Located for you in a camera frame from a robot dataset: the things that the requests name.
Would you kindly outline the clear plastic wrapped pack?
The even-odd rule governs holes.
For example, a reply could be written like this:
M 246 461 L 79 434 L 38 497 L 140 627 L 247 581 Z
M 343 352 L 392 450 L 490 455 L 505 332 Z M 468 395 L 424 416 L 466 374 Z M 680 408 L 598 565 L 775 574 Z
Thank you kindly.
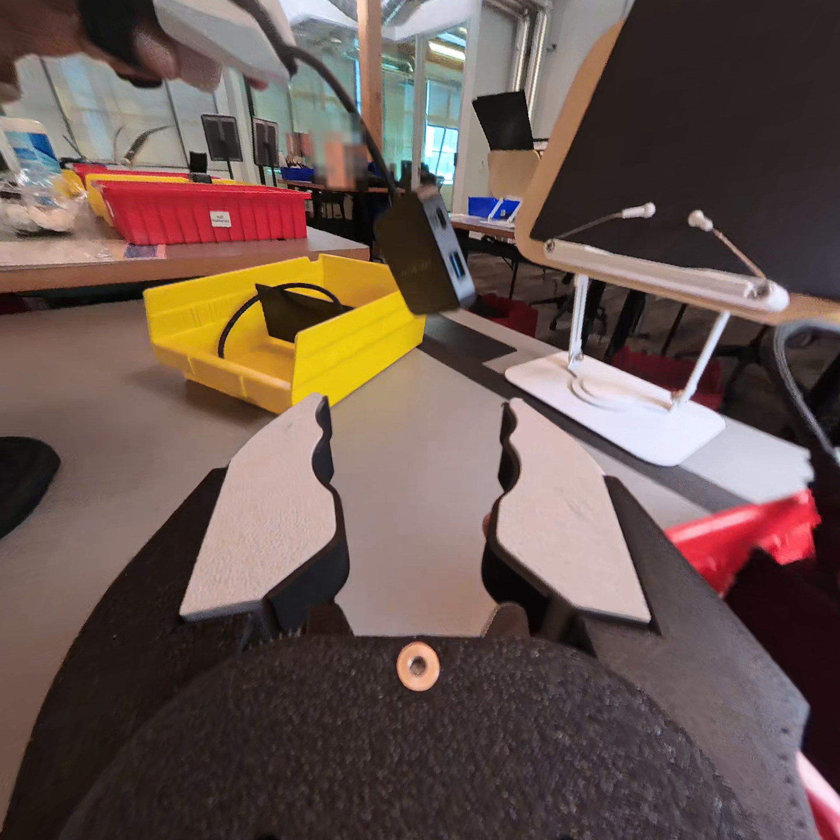
M 88 205 L 80 177 L 65 169 L 37 121 L 1 118 L 1 225 L 20 236 L 69 235 Z

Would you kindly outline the red bag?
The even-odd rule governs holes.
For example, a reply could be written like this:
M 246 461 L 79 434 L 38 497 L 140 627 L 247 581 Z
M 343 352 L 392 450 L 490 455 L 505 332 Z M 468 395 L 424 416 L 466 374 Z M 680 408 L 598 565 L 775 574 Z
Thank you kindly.
M 484 295 L 482 301 L 489 308 L 490 314 L 487 318 L 492 322 L 531 338 L 536 336 L 539 310 L 535 307 L 524 301 L 496 294 Z
M 682 389 L 694 370 L 693 360 L 621 348 L 611 360 L 612 366 L 636 377 L 675 392 Z M 692 401 L 718 411 L 723 402 L 723 373 L 717 359 L 708 362 L 703 371 Z

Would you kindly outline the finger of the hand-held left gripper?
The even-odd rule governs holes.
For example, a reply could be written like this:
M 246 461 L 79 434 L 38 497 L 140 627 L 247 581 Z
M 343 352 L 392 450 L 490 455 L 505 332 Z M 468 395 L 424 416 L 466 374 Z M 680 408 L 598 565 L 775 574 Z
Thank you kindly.
M 153 1 L 159 26 L 178 44 L 252 81 L 286 85 L 297 62 L 278 57 L 260 25 L 268 20 L 286 46 L 295 39 L 280 1 Z

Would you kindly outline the person's left hand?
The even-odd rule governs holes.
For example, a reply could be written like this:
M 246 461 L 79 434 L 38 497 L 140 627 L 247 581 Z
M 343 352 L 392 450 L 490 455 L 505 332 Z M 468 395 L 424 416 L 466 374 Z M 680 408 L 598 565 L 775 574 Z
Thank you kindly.
M 127 71 L 96 48 L 85 34 L 78 1 L 1 2 L 1 102 L 21 98 L 17 63 L 28 56 L 62 58 L 87 55 L 117 70 Z M 179 79 L 193 88 L 212 91 L 222 66 L 168 36 L 157 24 L 141 24 L 135 47 L 143 68 L 163 81 Z

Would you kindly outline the red ribbed bin white label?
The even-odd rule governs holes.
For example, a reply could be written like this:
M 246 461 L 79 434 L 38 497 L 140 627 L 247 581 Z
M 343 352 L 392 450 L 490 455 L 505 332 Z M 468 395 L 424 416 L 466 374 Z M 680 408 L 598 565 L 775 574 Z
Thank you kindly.
M 261 185 L 105 182 L 101 197 L 130 245 L 210 245 L 306 238 L 309 192 Z

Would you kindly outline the black bin divider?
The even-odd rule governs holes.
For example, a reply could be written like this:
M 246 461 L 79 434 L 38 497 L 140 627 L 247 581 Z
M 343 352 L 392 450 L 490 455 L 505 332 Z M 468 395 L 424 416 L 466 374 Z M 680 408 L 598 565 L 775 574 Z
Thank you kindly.
M 255 288 L 267 333 L 274 340 L 294 343 L 299 332 L 353 309 L 328 289 L 308 282 L 256 284 Z

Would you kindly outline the wooden post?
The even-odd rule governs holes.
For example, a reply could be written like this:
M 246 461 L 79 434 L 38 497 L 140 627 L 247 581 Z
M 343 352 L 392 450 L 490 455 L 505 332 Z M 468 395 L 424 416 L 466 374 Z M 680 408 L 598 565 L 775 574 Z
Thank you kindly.
M 382 2 L 358 1 L 361 117 L 376 145 L 383 138 Z

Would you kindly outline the black background panel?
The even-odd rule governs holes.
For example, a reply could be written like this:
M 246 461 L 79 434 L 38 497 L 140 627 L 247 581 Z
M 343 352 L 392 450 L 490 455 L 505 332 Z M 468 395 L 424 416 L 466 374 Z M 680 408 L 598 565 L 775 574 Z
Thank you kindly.
M 491 152 L 534 150 L 524 90 L 480 96 L 472 106 Z

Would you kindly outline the black flat panel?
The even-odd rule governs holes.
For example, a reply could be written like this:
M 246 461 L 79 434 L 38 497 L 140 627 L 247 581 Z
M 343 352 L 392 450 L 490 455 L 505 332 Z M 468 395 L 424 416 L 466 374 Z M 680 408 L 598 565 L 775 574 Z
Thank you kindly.
M 253 159 L 259 167 L 276 170 L 279 161 L 278 124 L 265 119 L 252 118 Z
M 214 162 L 241 163 L 244 161 L 236 117 L 226 114 L 201 115 L 208 157 Z

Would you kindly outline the red plastic bin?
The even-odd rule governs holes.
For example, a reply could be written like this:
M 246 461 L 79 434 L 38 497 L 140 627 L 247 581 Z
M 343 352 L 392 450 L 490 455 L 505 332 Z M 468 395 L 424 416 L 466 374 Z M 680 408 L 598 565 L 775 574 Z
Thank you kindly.
M 802 490 L 667 535 L 809 704 L 800 776 L 820 838 L 838 838 L 838 508 Z

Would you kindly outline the yellow plastic bin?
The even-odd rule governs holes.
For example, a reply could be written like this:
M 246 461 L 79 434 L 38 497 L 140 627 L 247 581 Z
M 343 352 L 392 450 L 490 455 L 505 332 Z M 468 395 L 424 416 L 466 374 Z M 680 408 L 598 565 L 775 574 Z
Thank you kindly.
M 270 336 L 255 302 L 229 330 L 220 355 L 236 312 L 260 288 L 282 286 L 329 305 L 336 299 L 345 311 L 287 341 Z M 159 362 L 275 414 L 312 393 L 336 405 L 415 349 L 426 326 L 386 266 L 326 254 L 154 287 L 143 302 Z

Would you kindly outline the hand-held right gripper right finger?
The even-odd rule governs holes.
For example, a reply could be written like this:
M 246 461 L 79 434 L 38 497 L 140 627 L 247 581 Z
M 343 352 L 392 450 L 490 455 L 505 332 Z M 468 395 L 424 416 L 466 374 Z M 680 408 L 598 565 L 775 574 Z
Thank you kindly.
M 649 624 L 606 475 L 590 453 L 520 397 L 502 408 L 500 445 L 486 548 L 573 614 Z

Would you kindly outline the grey multiport hub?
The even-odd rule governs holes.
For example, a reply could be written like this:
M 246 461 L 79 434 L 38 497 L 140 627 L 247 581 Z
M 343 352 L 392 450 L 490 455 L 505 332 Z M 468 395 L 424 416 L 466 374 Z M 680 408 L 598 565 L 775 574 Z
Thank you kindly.
M 391 200 L 374 224 L 375 241 L 411 313 L 468 309 L 477 299 L 468 261 L 435 185 L 399 192 L 381 150 L 362 119 L 360 131 Z

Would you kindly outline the black board with wooden rim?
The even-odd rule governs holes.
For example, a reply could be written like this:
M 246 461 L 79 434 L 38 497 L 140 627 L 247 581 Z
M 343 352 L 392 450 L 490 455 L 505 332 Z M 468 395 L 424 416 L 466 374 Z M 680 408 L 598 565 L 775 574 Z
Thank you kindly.
M 516 223 L 535 264 L 770 325 L 838 323 L 838 2 L 635 2 Z

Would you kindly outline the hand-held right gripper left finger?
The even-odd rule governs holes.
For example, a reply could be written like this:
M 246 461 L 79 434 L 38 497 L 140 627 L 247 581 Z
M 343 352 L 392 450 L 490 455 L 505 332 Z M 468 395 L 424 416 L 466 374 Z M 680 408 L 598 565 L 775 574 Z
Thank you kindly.
M 305 623 L 350 575 L 340 495 L 332 485 L 329 400 L 313 393 L 230 460 L 179 615 L 198 622 L 261 611 Z

